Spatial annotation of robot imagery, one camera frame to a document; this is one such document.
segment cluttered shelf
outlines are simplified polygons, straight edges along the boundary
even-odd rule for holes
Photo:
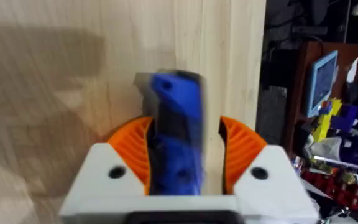
[[[358,44],[306,42],[283,144],[302,178],[358,213]]]
[[[340,98],[345,84],[347,71],[350,68],[351,63],[358,58],[358,44],[323,43],[321,45],[319,42],[305,42],[301,46],[296,75],[292,88],[290,88],[290,96],[288,97],[288,113],[283,135],[284,146],[289,155],[295,151],[293,143],[297,122],[308,120],[301,110],[305,95],[305,81],[310,66],[313,62],[317,61],[317,59],[334,50],[338,51],[338,71],[336,80],[333,82],[333,86],[331,88],[330,98]],[[358,64],[354,80],[358,80]]]

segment wood grain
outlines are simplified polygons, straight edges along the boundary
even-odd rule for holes
[[[255,126],[265,1],[0,0],[0,223],[59,223],[90,145],[145,112],[144,74],[205,77],[204,194],[219,117]]]

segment red object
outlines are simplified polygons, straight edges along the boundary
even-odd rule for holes
[[[305,171],[302,178],[313,184],[340,205],[358,212],[358,185],[347,185],[336,181],[335,176],[315,174]]]

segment black hole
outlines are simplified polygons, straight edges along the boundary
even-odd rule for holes
[[[254,167],[251,170],[251,174],[259,180],[266,180],[269,177],[269,174],[264,168]]]
[[[162,83],[162,88],[166,89],[166,90],[170,90],[172,88],[172,83],[170,82],[163,82]]]
[[[109,172],[109,177],[112,179],[118,179],[121,178],[123,175],[125,175],[125,167],[123,166],[115,166],[113,167]]]

